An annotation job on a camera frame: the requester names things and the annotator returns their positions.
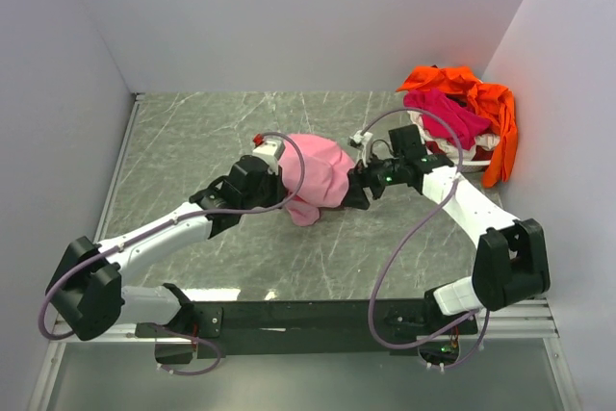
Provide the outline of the light pink t shirt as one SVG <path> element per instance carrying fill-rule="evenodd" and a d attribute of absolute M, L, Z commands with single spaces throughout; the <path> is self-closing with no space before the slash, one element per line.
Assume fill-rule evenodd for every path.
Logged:
<path fill-rule="evenodd" d="M 297 226 L 310 226 L 322 209 L 342 205 L 349 189 L 348 172 L 355 164 L 335 141 L 312 134 L 290 134 L 304 160 L 304 180 L 284 208 Z"/>

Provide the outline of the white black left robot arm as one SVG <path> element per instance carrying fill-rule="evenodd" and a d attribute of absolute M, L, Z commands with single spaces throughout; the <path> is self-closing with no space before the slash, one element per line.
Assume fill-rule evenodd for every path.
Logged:
<path fill-rule="evenodd" d="M 172 336 L 186 333 L 193 303 L 179 288 L 130 287 L 128 280 L 236 226 L 245 214 L 279 208 L 287 192 L 278 160 L 257 152 L 245 155 L 228 174 L 162 218 L 98 244 L 86 237 L 73 241 L 47 288 L 47 302 L 82 341 L 121 323 L 155 323 Z"/>

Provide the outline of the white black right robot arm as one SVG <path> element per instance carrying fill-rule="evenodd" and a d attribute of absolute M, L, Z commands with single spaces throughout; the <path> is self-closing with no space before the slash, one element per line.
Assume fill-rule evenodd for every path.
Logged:
<path fill-rule="evenodd" d="M 536 220 L 516 218 L 491 201 L 449 157 L 425 148 L 417 126 L 392 129 L 389 137 L 391 155 L 385 159 L 373 154 L 372 133 L 350 137 L 361 158 L 347 174 L 344 206 L 366 210 L 386 188 L 405 185 L 441 206 L 475 246 L 471 275 L 427 292 L 427 329 L 443 333 L 458 314 L 498 311 L 550 288 L 545 234 Z"/>

